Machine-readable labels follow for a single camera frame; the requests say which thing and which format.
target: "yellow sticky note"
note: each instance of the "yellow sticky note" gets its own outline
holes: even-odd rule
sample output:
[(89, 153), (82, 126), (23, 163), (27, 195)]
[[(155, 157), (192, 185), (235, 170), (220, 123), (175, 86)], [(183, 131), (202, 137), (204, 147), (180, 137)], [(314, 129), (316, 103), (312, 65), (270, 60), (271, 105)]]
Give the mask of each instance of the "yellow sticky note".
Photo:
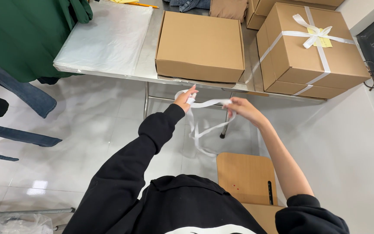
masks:
[[(307, 28), (308, 29), (308, 33), (311, 33), (311, 34), (314, 34), (314, 31)], [(319, 41), (321, 42), (321, 46), (324, 47), (324, 48), (327, 48), (327, 47), (333, 47), (333, 45), (331, 45), (331, 40), (328, 39), (328, 38), (323, 38), (323, 37), (319, 37)]]
[(119, 3), (137, 3), (139, 0), (120, 0)]

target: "person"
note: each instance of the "person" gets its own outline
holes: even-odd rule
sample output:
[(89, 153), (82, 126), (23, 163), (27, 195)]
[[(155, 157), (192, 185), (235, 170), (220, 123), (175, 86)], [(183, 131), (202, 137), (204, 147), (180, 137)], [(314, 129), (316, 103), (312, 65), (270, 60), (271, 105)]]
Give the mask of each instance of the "person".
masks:
[[(177, 122), (190, 108), (195, 86), (164, 112), (145, 118), (138, 138), (110, 157), (92, 178), (63, 234), (263, 234), (242, 204), (218, 184), (196, 175), (163, 176), (145, 185), (144, 172), (171, 139)], [(227, 106), (261, 132), (271, 156), (287, 208), (276, 213), (283, 233), (349, 233), (343, 219), (320, 207), (297, 163), (274, 128), (248, 100), (232, 97)]]

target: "stainless steel tabletop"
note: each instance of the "stainless steel tabletop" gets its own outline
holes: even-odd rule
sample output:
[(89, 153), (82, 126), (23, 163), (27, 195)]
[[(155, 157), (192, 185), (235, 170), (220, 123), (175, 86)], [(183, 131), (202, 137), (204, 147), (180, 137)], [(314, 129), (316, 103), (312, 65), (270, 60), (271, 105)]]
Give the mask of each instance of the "stainless steel tabletop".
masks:
[[(73, 72), (89, 75), (99, 75), (106, 77), (116, 77), (121, 79), (129, 80), (140, 80), (146, 82), (154, 83), (163, 83), (163, 84), (172, 84), (172, 85), (186, 85), (191, 86), (196, 84), (199, 88), (207, 89), (218, 89), (239, 93), (248, 93), (254, 95), (260, 95), (265, 97), (277, 97), (277, 98), (286, 98), (293, 99), (304, 102), (311, 102), (314, 104), (320, 104), (325, 101), (325, 99), (318, 98), (305, 98), (297, 97), (287, 94), (277, 94), (277, 93), (267, 93), (263, 91), (262, 83), (262, 72), (261, 68), (258, 67), (255, 69), (255, 64), (259, 61), (258, 49), (256, 45), (256, 33), (257, 30), (246, 28), (246, 22), (242, 23), (242, 35), (243, 35), (243, 45), (245, 52), (245, 71), (243, 72), (239, 82), (236, 84), (218, 84), (210, 82), (201, 82), (195, 80), (185, 80), (180, 78), (169, 78), (157, 75), (155, 69), (155, 50), (157, 47), (158, 33), (160, 30), (161, 19), (163, 16), (163, 11), (174, 11), (179, 12), (179, 7), (172, 7), (168, 2), (163, 0), (142, 0), (142, 3), (158, 6), (159, 9), (154, 9), (153, 15), (148, 26), (148, 31), (145, 37), (144, 44), (142, 46), (140, 56), (138, 59), (138, 64), (135, 68), (133, 75), (120, 75), (107, 72), (98, 72), (90, 70), (76, 69), (73, 67), (66, 67), (64, 65), (59, 65), (54, 63), (54, 67), (63, 72)], [(209, 15), (209, 10), (194, 8), (185, 13), (195, 14), (195, 15)]]

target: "hand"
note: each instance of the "hand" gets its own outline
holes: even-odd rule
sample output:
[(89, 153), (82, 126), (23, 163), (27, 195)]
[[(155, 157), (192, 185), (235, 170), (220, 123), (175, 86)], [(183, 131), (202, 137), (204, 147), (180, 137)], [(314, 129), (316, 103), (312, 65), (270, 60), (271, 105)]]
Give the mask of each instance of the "hand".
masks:
[(190, 109), (190, 104), (186, 103), (187, 99), (192, 95), (192, 98), (195, 98), (195, 93), (199, 92), (196, 90), (196, 85), (193, 85), (186, 93), (180, 94), (177, 99), (174, 101), (174, 104), (179, 105), (185, 113)]
[(227, 105), (229, 118), (232, 116), (232, 110), (245, 117), (256, 127), (261, 127), (268, 122), (268, 119), (258, 111), (247, 99), (240, 97), (232, 97), (231, 104)]

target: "yellow pencil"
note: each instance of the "yellow pencil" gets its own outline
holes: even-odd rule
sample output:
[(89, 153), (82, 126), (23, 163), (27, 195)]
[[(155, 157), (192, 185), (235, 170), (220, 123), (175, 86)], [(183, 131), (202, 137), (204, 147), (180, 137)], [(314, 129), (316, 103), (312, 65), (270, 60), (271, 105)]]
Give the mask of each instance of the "yellow pencil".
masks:
[(143, 6), (143, 7), (159, 8), (159, 7), (157, 7), (157, 6), (147, 5), (147, 4), (142, 4), (142, 3), (125, 3), (125, 4), (136, 5), (136, 6)]

